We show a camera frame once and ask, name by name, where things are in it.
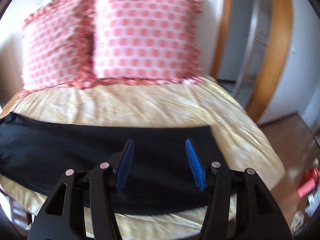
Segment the right pink polka dot pillow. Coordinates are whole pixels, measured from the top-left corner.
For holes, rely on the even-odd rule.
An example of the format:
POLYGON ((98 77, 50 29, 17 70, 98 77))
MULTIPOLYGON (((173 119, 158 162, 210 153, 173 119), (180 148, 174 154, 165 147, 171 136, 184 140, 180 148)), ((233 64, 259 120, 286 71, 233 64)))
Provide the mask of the right pink polka dot pillow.
POLYGON ((99 79, 197 78, 194 20, 202 0, 95 0, 93 73, 99 79))

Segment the yellow patterned bedspread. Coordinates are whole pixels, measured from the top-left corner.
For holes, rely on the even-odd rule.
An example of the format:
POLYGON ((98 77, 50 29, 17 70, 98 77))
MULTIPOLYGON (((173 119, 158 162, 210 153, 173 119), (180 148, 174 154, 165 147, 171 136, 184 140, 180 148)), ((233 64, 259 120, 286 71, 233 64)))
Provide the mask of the yellow patterned bedspread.
MULTIPOLYGON (((22 97, 3 108, 45 122, 118 127, 195 127, 210 125, 228 166, 251 167, 269 190, 285 176, 283 163, 267 137, 223 88, 210 77, 202 85, 115 84, 79 90, 58 86, 22 97)), ((37 215, 46 197, 1 174, 1 187, 37 215)), ((199 233, 206 207, 159 216, 116 214, 123 239, 175 239, 199 233)))

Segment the left pink polka dot pillow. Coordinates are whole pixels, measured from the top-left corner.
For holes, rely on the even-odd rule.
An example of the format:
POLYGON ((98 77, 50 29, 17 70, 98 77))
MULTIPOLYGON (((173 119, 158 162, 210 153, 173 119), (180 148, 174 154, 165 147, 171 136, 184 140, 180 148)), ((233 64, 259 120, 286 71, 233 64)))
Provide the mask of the left pink polka dot pillow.
POLYGON ((92 77, 93 0, 55 0, 22 28, 22 80, 28 92, 77 86, 92 77))

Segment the pink polka dot pillow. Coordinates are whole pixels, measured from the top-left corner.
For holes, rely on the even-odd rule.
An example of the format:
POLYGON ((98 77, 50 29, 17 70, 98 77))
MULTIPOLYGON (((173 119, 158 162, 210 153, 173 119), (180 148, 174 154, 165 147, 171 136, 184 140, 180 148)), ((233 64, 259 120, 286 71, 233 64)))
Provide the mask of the pink polka dot pillow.
POLYGON ((55 0, 22 28, 22 80, 28 92, 77 86, 92 77, 93 0, 55 0))
POLYGON ((95 0, 93 73, 99 79, 197 78, 194 20, 202 0, 95 0))

